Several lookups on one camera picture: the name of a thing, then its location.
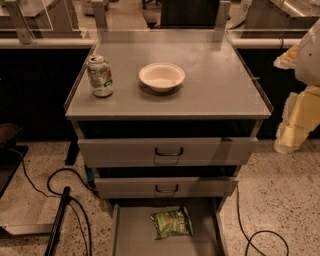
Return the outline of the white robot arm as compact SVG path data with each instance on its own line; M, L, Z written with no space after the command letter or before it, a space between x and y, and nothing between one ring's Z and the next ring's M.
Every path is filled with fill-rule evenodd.
M320 125L320 19L298 44L276 58L274 66L293 69L295 78L306 84L301 93L289 94L276 132L274 149L288 154Z

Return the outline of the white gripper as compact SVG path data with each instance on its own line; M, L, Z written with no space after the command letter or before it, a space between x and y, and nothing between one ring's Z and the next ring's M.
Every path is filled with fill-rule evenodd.
M294 69L299 45L295 44L278 56L273 65L279 69ZM282 154L292 153L320 125L320 88L307 86L301 93L290 93L285 102L282 121L276 132L274 149Z

